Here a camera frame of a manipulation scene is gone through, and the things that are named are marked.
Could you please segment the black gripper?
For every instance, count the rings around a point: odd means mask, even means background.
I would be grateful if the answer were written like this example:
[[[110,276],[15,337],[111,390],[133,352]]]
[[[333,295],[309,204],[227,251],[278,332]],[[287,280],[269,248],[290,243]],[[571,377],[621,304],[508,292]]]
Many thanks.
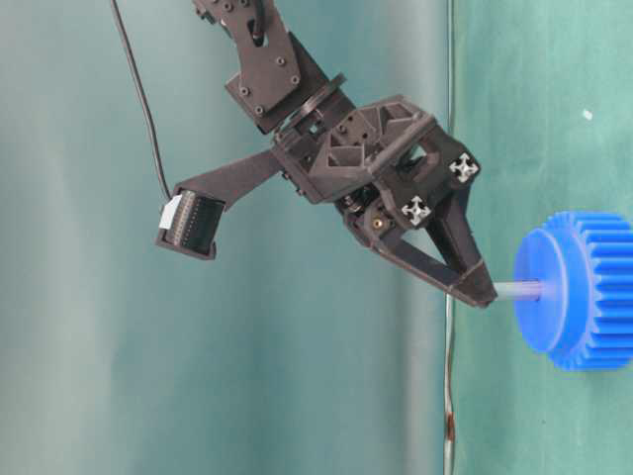
[[[313,204],[329,203],[365,246],[477,308],[497,292],[466,210],[480,164],[403,96],[354,107],[342,93],[276,126],[273,149]],[[445,263],[405,241],[425,230]]]

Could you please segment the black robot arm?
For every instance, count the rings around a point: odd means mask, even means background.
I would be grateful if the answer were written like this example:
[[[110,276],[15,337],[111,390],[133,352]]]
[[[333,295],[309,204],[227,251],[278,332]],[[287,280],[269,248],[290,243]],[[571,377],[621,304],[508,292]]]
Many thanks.
[[[226,90],[273,141],[186,189],[230,206],[282,173],[393,264],[474,307],[497,297],[466,219],[481,167],[461,142],[401,95],[354,105],[271,1],[199,1],[196,10],[234,41],[240,70]]]

